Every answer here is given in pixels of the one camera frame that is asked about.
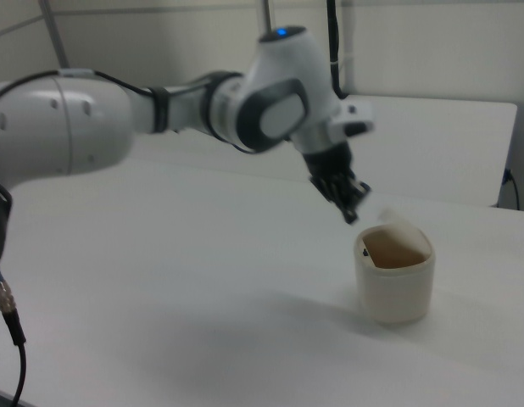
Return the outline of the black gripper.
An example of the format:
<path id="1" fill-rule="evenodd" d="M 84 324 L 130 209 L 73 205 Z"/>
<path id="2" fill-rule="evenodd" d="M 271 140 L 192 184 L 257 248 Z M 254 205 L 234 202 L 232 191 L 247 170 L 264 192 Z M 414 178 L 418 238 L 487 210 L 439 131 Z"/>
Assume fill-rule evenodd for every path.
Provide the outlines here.
<path id="1" fill-rule="evenodd" d="M 358 219 L 356 208 L 371 192 L 371 187 L 357 179 L 352 170 L 352 153 L 346 142 L 324 152 L 305 153 L 310 181 L 319 193 L 341 212 L 351 225 Z"/>

